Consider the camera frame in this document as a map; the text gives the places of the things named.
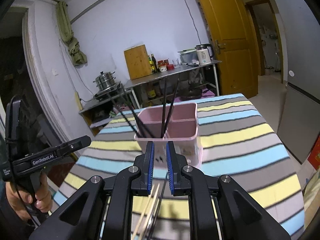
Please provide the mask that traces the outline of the person's left hand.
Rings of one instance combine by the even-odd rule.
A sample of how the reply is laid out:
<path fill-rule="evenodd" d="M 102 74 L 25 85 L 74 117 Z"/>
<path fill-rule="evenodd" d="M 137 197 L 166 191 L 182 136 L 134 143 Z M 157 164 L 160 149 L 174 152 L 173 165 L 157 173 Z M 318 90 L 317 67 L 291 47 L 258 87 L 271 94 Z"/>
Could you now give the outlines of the person's left hand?
<path fill-rule="evenodd" d="M 35 207 L 40 210 L 42 213 L 47 213 L 51 210 L 53 206 L 52 195 L 49 191 L 47 175 L 45 173 L 41 173 L 40 176 L 40 188 L 35 193 L 36 203 Z M 9 205 L 12 209 L 16 212 L 18 217 L 21 220 L 27 221 L 31 219 L 31 216 L 27 213 L 25 207 L 23 206 L 22 202 L 25 205 L 32 204 L 33 198 L 31 194 L 27 191 L 24 191 L 20 187 L 18 188 L 18 192 L 16 191 L 14 184 L 11 182 L 5 183 L 5 190 L 6 190 L 6 197 L 9 202 Z"/>

